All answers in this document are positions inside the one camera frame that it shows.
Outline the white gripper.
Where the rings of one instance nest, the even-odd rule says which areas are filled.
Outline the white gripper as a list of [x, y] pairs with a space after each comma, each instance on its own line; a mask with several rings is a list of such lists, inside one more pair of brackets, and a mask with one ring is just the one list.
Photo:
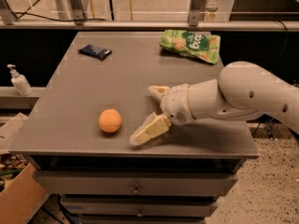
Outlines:
[[172, 123], [186, 125], [194, 123], [189, 108], [189, 85], [182, 84], [169, 89], [168, 86], [149, 86], [149, 93], [160, 103], [163, 114], [151, 113], [130, 136], [133, 146], [141, 146], [149, 140], [166, 133]]

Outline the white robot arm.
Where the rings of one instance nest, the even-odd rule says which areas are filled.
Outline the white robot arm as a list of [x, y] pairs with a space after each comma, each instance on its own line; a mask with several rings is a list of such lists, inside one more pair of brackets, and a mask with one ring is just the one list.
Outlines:
[[254, 63], [229, 63], [209, 81], [172, 88], [150, 86], [149, 93], [162, 113], [151, 113], [130, 136], [137, 147], [166, 133], [173, 124], [194, 124], [200, 119], [239, 121], [266, 114], [299, 133], [299, 88]]

